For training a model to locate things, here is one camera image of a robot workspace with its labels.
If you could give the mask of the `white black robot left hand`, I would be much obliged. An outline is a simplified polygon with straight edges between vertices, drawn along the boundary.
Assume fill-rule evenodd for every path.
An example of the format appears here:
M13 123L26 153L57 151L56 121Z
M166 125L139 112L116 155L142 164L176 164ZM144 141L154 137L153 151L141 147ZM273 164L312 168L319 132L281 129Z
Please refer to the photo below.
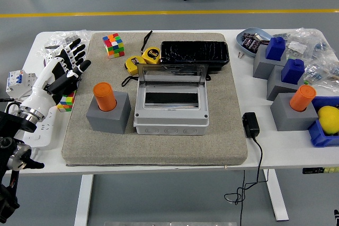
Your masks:
M31 95L20 105L20 112L46 116L63 95L77 89L77 83L91 61L84 59L86 45L80 38L68 41L49 53L43 71L32 86Z

